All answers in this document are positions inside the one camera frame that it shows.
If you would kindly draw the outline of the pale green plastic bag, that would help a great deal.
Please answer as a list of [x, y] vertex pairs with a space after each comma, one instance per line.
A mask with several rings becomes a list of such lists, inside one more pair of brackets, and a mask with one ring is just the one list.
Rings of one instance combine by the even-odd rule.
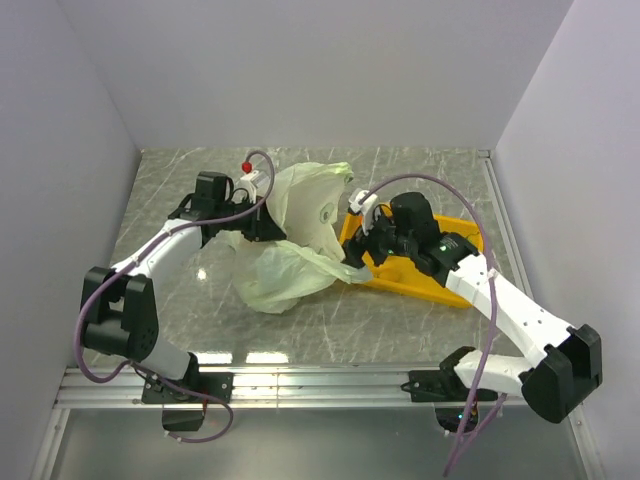
[[266, 206], [286, 238], [250, 242], [239, 232], [219, 235], [234, 250], [232, 285], [251, 309], [281, 314], [340, 280], [362, 284], [368, 267], [343, 263], [334, 231], [339, 200], [353, 179], [349, 163], [298, 163], [276, 174]]

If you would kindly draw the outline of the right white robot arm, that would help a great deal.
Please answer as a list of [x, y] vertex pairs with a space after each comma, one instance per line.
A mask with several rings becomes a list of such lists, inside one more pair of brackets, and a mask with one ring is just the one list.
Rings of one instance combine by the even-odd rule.
[[422, 276], [461, 297], [504, 333], [520, 356], [461, 347], [440, 364], [445, 395], [462, 399], [474, 388], [514, 395], [541, 418], [563, 421], [602, 383], [602, 340], [588, 324], [575, 327], [549, 313], [487, 263], [463, 235], [442, 229], [418, 192], [388, 205], [367, 190], [349, 198], [360, 224], [343, 243], [345, 262], [363, 269], [408, 260]]

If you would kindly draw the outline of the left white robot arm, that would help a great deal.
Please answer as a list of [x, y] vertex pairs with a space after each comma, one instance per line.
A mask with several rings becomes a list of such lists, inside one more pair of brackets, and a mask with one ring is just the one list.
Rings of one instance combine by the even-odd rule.
[[170, 274], [221, 231], [236, 232], [251, 242], [285, 239], [266, 204], [273, 187], [273, 175], [259, 170], [239, 181], [201, 172], [194, 191], [149, 241], [110, 268], [89, 270], [74, 333], [81, 370], [88, 369], [83, 353], [91, 349], [121, 357], [166, 381], [166, 390], [177, 401], [196, 398], [202, 381], [198, 360], [162, 338], [156, 295]]

